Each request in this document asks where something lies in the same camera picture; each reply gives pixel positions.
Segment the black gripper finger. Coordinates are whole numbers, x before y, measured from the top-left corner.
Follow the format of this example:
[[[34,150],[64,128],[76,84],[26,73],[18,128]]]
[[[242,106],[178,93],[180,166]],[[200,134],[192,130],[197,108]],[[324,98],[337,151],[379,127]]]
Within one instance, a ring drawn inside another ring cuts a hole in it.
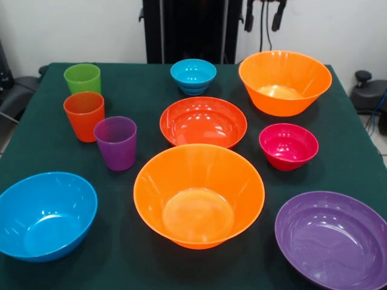
[[[246,6],[246,21],[245,21],[245,31],[251,32],[253,27],[253,0],[247,0]]]
[[[278,31],[280,29],[282,15],[286,7],[286,0],[278,0],[278,2],[279,2],[278,9],[273,18],[272,31]]]

